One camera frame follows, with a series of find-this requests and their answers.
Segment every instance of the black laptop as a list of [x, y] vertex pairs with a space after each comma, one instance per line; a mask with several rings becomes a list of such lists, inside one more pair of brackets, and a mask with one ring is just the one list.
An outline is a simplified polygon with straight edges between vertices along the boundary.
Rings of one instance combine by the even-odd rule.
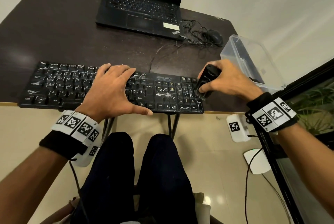
[[181, 0], [101, 0], [99, 25], [183, 40]]

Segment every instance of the person's right arm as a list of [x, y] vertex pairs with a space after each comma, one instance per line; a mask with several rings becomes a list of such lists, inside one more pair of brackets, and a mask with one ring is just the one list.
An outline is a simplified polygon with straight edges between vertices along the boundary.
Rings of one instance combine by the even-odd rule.
[[[263, 93], [230, 61], [207, 64], [218, 67], [222, 72], [217, 79], [202, 85], [200, 92], [221, 91], [246, 101], [252, 101]], [[278, 131], [278, 141], [307, 188], [334, 217], [334, 152], [298, 124]]]

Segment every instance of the hand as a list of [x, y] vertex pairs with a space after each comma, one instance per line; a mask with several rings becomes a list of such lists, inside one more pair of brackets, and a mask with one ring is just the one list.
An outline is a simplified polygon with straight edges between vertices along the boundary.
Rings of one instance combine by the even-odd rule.
[[135, 68], [127, 65], [111, 66], [110, 63], [102, 65], [90, 91], [76, 111], [98, 123], [107, 118], [129, 113], [152, 115], [150, 109], [131, 104], [125, 95], [126, 82], [135, 71]]
[[213, 81], [203, 84], [199, 92], [221, 91], [228, 95], [235, 95], [251, 101], [260, 96], [263, 91], [245, 76], [232, 62], [227, 59], [208, 62], [221, 70], [220, 75]]

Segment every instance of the floor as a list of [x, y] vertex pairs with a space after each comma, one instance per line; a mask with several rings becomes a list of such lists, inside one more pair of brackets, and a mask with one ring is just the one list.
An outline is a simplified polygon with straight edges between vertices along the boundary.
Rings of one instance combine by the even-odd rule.
[[[0, 179], [22, 162], [49, 132], [60, 113], [46, 109], [0, 107], [2, 148]], [[244, 193], [247, 164], [243, 152], [261, 147], [257, 138], [234, 143], [226, 124], [227, 115], [181, 115], [174, 142], [194, 192], [204, 193], [211, 215], [224, 224], [244, 224]], [[168, 133], [167, 116], [123, 115], [115, 120], [113, 131], [125, 131], [133, 140], [135, 183], [148, 140], [156, 133]], [[76, 168], [83, 184], [90, 166]], [[266, 177], [278, 189], [271, 171]], [[66, 165], [44, 197], [29, 224], [38, 224], [77, 195], [70, 166]], [[288, 223], [281, 202], [261, 175], [249, 175], [249, 223]]]

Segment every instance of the plastic container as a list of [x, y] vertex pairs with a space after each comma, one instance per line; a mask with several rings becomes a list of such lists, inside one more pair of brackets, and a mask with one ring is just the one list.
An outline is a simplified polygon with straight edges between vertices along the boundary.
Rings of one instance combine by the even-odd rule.
[[232, 35], [221, 51], [220, 57], [233, 62], [263, 91], [273, 94], [286, 87], [270, 54], [259, 42]]

